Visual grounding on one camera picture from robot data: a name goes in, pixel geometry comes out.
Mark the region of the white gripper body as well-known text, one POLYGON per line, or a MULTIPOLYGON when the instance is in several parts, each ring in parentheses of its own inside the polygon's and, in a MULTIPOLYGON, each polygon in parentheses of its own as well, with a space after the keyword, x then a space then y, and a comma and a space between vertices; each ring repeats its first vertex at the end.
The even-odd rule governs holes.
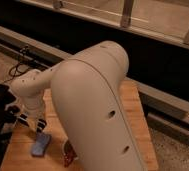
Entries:
POLYGON ((46 121, 45 102, 43 100, 36 101, 34 99, 23 100, 21 114, 27 116, 28 124, 37 124, 39 119, 43 119, 46 121))

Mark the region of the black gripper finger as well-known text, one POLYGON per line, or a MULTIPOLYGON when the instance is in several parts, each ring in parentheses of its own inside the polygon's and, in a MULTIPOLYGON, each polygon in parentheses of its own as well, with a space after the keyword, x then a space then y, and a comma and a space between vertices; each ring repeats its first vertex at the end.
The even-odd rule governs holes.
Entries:
POLYGON ((21 115, 18 117, 18 121, 19 121, 21 124, 28 126, 27 116, 26 116, 26 115, 21 114, 21 115))
POLYGON ((43 119, 39 119, 38 122, 37 122, 36 131, 42 132, 45 129, 46 126, 47 126, 47 122, 43 119))

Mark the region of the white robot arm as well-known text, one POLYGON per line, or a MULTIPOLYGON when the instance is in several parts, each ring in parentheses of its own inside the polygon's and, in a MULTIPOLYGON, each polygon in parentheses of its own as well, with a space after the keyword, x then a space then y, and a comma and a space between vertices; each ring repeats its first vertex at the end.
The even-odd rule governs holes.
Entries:
POLYGON ((119 88, 129 68, 128 54, 103 41, 49 69, 33 69, 11 83, 27 115, 44 114, 43 93, 52 102, 84 171, 148 171, 139 151, 119 88))

